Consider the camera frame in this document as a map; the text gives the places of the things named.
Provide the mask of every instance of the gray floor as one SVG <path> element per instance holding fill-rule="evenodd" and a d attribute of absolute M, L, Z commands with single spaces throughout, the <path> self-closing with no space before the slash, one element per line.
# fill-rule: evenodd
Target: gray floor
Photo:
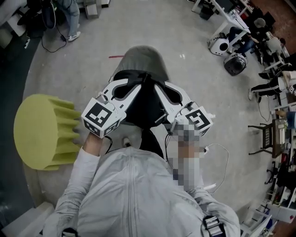
<path fill-rule="evenodd" d="M 27 78 L 25 97 L 51 94 L 73 101 L 76 109 L 83 111 L 90 98 L 107 85 L 120 62 L 109 56 L 123 55 L 135 45 L 155 47 L 163 55 L 171 82 L 216 115 L 201 143 L 220 143 L 229 150 L 226 180 L 214 197 L 239 212 L 251 202 L 263 200 L 268 189 L 264 181 L 270 155 L 248 155 L 258 150 L 262 141 L 261 134 L 247 125 L 265 121 L 257 103 L 248 100 L 247 90 L 265 83 L 258 76 L 263 68 L 248 54 L 247 68 L 231 77 L 223 67 L 224 57 L 211 54 L 206 47 L 222 18 L 215 15 L 205 21 L 191 8 L 192 3 L 186 0 L 112 0 L 99 19 L 86 20 L 81 14 L 80 38 L 54 54 L 39 46 Z M 53 48 L 60 43 L 54 42 Z M 260 108 L 268 118 L 267 98 L 262 99 Z M 153 131 L 164 147 L 164 129 Z M 80 127 L 79 132 L 82 143 L 86 130 Z M 121 126 L 111 135 L 115 139 L 114 149 L 119 147 L 123 135 L 130 136 L 135 147 L 140 145 L 140 131 Z M 221 183 L 226 161 L 226 151 L 211 146 L 208 155 L 200 160 L 205 184 Z M 54 172 L 38 172 L 42 190 L 53 203 L 66 187 L 71 169 L 67 165 Z"/>

